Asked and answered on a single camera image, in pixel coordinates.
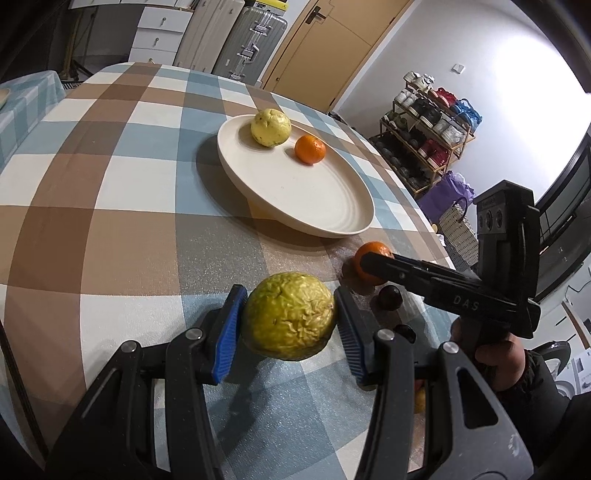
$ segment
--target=plastic bag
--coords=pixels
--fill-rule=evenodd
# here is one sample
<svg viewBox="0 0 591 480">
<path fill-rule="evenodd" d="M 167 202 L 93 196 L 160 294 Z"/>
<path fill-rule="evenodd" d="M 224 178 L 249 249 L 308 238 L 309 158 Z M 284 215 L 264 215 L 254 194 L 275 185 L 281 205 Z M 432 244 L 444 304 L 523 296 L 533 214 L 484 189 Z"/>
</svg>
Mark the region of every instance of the plastic bag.
<svg viewBox="0 0 591 480">
<path fill-rule="evenodd" d="M 474 197 L 474 190 L 466 179 L 450 170 L 418 201 L 418 206 L 431 223 L 438 223 L 443 212 L 454 202 L 459 200 L 459 205 L 467 209 Z"/>
</svg>

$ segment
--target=dark purple fruit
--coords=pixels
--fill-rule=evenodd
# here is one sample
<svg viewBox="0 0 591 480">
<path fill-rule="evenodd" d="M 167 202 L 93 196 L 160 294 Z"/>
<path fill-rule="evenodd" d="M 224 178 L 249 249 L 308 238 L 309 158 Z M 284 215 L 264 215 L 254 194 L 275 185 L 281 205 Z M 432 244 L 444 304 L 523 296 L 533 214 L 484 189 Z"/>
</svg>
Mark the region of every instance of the dark purple fruit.
<svg viewBox="0 0 591 480">
<path fill-rule="evenodd" d="M 382 310 L 394 311 L 402 306 L 402 294 L 394 285 L 386 285 L 378 293 L 378 307 Z"/>
</svg>

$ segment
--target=ceramic plate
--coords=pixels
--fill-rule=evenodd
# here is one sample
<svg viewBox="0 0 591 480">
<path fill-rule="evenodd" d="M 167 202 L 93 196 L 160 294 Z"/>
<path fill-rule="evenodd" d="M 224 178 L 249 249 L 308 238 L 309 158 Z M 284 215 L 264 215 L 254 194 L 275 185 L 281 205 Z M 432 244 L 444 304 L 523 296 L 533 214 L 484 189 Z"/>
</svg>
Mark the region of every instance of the ceramic plate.
<svg viewBox="0 0 591 480">
<path fill-rule="evenodd" d="M 324 160 L 300 162 L 296 141 L 309 132 L 292 125 L 289 139 L 274 148 L 251 135 L 254 115 L 227 120 L 217 133 L 222 166 L 232 183 L 280 222 L 312 235 L 337 238 L 369 228 L 374 201 L 349 163 L 326 145 Z"/>
</svg>

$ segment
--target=checkered tablecloth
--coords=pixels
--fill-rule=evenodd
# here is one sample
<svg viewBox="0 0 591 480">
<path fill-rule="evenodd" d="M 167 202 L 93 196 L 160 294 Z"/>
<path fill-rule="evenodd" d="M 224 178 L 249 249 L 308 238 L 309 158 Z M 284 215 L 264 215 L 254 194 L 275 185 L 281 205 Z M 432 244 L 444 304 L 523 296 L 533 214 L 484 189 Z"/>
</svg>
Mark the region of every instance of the checkered tablecloth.
<svg viewBox="0 0 591 480">
<path fill-rule="evenodd" d="M 0 84 L 10 95 L 0 109 L 0 173 L 33 127 L 64 97 L 57 73 L 31 73 Z"/>
<path fill-rule="evenodd" d="M 305 235 L 234 188 L 216 133 L 231 116 L 267 107 L 361 175 L 376 206 L 369 230 Z M 349 264 L 362 243 L 449 265 L 411 196 L 355 131 L 242 83 L 153 64 L 105 68 L 35 127 L 0 176 L 0 225 L 0 316 L 49 444 L 123 341 L 171 340 L 234 283 L 252 290 L 270 274 L 305 271 L 331 289 L 348 285 L 373 309 L 376 290 Z M 404 295 L 403 309 L 378 320 L 409 323 L 432 345 L 447 339 L 450 315 Z M 6 413 L 10 388 L 5 373 L 0 379 L 2 415 L 18 433 L 24 423 L 18 409 Z M 162 390 L 155 419 L 166 467 Z M 374 397 L 356 387 L 336 330 L 303 362 L 240 345 L 226 381 L 206 395 L 225 478 L 257 480 L 351 478 Z"/>
</svg>

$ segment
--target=mandarin orange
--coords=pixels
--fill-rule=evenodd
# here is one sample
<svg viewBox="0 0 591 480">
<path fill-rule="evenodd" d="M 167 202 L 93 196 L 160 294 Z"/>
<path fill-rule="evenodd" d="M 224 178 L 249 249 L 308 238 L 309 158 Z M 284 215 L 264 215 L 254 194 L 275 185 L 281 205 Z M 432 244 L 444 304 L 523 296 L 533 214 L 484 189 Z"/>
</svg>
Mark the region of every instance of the mandarin orange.
<svg viewBox="0 0 591 480">
<path fill-rule="evenodd" d="M 390 250 L 390 248 L 386 244 L 383 244 L 382 242 L 368 242 L 366 244 L 361 245 L 361 247 L 359 247 L 359 249 L 357 250 L 357 253 L 355 254 L 355 257 L 353 259 L 353 264 L 355 265 L 355 271 L 357 272 L 357 275 L 359 275 L 361 280 L 363 280 L 365 283 L 368 283 L 369 285 L 382 285 L 382 284 L 386 283 L 385 280 L 382 280 L 381 278 L 378 278 L 378 277 L 374 277 L 373 275 L 369 275 L 368 273 L 365 273 L 361 269 L 361 265 L 360 265 L 361 257 L 364 256 L 368 252 L 375 252 L 377 254 L 384 255 L 386 257 L 391 257 L 392 251 Z"/>
<path fill-rule="evenodd" d="M 326 145 L 314 135 L 304 135 L 295 142 L 295 156 L 303 163 L 313 165 L 326 155 Z"/>
</svg>

